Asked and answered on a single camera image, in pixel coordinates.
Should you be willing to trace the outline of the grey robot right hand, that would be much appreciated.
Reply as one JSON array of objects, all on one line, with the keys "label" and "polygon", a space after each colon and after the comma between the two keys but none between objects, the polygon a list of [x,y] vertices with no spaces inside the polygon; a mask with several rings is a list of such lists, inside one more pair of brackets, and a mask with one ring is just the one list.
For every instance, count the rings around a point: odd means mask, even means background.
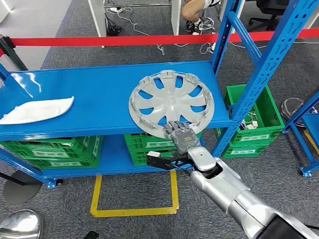
[{"label": "grey robot right hand", "polygon": [[184,122],[169,121],[163,126],[163,130],[175,146],[178,154],[186,154],[188,150],[200,146],[200,139],[189,125]]}]

